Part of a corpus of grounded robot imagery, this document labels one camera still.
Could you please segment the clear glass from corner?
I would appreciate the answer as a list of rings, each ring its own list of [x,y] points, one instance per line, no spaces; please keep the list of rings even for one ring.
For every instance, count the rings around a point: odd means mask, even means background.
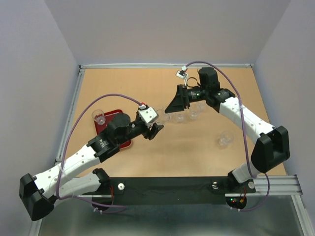
[[[106,118],[103,110],[98,109],[92,112],[92,118],[98,125],[104,125],[106,123]]]

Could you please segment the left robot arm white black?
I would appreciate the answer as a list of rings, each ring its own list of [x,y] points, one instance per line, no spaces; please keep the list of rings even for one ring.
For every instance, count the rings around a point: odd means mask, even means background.
[[[87,142],[80,150],[62,162],[34,176],[20,178],[19,197],[32,221],[47,216],[57,204],[68,198],[96,191],[112,190],[110,178],[103,169],[95,169],[86,177],[77,175],[96,166],[120,151],[120,146],[142,135],[152,140],[163,129],[156,120],[158,114],[149,107],[138,110],[136,119],[125,113],[116,114],[106,128]]]

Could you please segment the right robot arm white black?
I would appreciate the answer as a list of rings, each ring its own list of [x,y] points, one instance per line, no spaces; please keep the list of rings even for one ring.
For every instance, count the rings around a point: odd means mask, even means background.
[[[270,171],[290,157],[288,130],[263,121],[242,105],[240,98],[234,93],[221,88],[214,68],[203,67],[199,69],[198,75],[197,86],[177,86],[176,94],[165,112],[182,112],[191,103],[205,101],[208,106],[242,129],[244,138],[249,137],[252,140],[252,154],[248,154],[246,162],[230,172],[230,177],[226,180],[227,188],[237,192],[244,187],[247,180]]]

